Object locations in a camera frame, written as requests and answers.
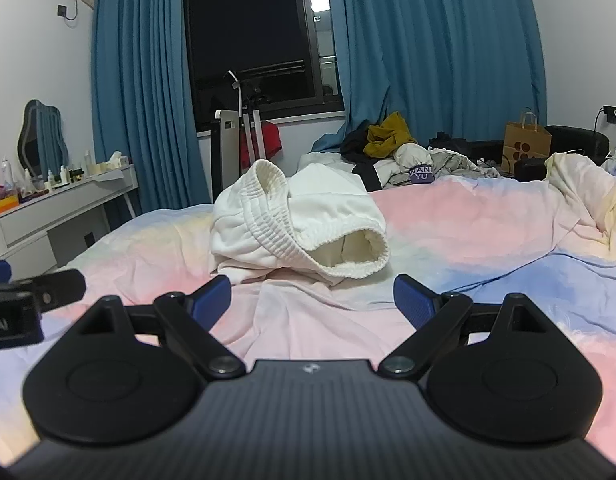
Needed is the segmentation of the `white sweatpants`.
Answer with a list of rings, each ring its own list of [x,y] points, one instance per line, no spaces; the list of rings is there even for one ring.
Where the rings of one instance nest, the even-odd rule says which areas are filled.
[[[280,269],[336,285],[383,270],[386,220],[362,179],[310,164],[291,177],[259,159],[213,204],[212,270],[232,284]]]

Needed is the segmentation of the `grey white clothes pile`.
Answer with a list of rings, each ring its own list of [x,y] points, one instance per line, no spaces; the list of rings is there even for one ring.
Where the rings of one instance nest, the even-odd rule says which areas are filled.
[[[382,188],[433,183],[441,177],[467,179],[498,179],[498,169],[485,162],[473,162],[467,156],[446,148],[423,148],[416,143],[405,143],[388,158],[374,165]]]

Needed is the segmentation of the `folding drying rack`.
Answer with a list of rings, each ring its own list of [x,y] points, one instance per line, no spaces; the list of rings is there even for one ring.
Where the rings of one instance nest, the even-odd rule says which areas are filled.
[[[236,110],[216,110],[210,129],[211,196],[216,200],[234,184],[244,168],[266,158],[260,116],[260,91],[250,78],[227,72],[236,91]]]

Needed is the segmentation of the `white vanity desk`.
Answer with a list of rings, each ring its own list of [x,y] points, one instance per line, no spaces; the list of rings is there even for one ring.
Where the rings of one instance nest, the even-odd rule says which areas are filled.
[[[104,206],[117,198],[134,217],[129,193],[138,188],[129,165],[69,184],[0,214],[0,260],[12,278],[52,271],[110,232]]]

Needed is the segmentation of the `pastel tie-dye duvet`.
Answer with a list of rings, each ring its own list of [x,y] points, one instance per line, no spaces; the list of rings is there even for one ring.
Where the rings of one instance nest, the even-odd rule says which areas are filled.
[[[578,154],[547,166],[544,181],[443,177],[371,194],[387,221],[385,269],[332,287],[286,269],[238,284],[212,335],[248,365],[378,364],[413,333],[393,303],[398,274],[487,304],[522,292],[600,373],[604,396],[588,440],[616,463],[616,177]],[[209,205],[142,214],[69,263],[86,278],[84,299],[43,315],[42,344],[0,351],[0,463],[38,440],[20,395],[28,370],[103,295],[149,304],[209,281],[212,220]]]

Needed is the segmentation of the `brown paper bag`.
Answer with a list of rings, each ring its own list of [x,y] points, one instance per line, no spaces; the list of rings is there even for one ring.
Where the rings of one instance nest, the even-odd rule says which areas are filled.
[[[516,162],[550,155],[552,136],[539,124],[533,112],[521,115],[518,122],[505,126],[502,169],[513,174]]]

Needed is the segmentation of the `left blue curtain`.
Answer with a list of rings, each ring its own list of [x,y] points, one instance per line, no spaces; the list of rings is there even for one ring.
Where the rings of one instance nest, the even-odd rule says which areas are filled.
[[[91,82],[95,156],[129,157],[141,210],[209,203],[184,0],[95,0]]]

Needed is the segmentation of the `blue curtain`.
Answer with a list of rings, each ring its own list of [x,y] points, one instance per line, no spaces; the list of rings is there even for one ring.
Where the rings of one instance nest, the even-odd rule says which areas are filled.
[[[346,119],[313,147],[336,151],[362,122],[398,112],[427,140],[496,141],[509,122],[547,118],[532,0],[329,0]]]
[[[95,156],[129,157],[141,210],[209,203],[184,0],[95,0],[91,82]]]

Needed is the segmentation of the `mustard yellow garment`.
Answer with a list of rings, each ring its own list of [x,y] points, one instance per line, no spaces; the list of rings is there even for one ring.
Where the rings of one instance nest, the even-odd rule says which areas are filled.
[[[380,125],[367,128],[366,139],[363,153],[376,159],[388,158],[403,144],[415,143],[407,122],[399,112],[388,115]]]

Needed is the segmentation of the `right blue curtain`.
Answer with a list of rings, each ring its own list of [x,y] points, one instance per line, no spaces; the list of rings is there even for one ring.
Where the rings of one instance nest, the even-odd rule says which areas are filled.
[[[509,122],[547,118],[532,0],[329,0],[346,119],[313,147],[336,151],[362,122],[398,112],[427,140],[496,141]]]

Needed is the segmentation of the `dark window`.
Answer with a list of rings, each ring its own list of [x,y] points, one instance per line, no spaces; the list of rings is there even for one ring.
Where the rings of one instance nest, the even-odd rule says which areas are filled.
[[[265,119],[342,110],[329,0],[184,0],[197,129],[245,103]]]

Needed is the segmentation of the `wavy frame mirror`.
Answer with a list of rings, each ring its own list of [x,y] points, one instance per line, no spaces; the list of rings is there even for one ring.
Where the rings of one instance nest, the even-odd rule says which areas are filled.
[[[62,116],[55,106],[39,100],[29,101],[24,108],[23,125],[17,139],[17,156],[23,170],[31,177],[60,174],[67,167],[69,155],[62,130]]]

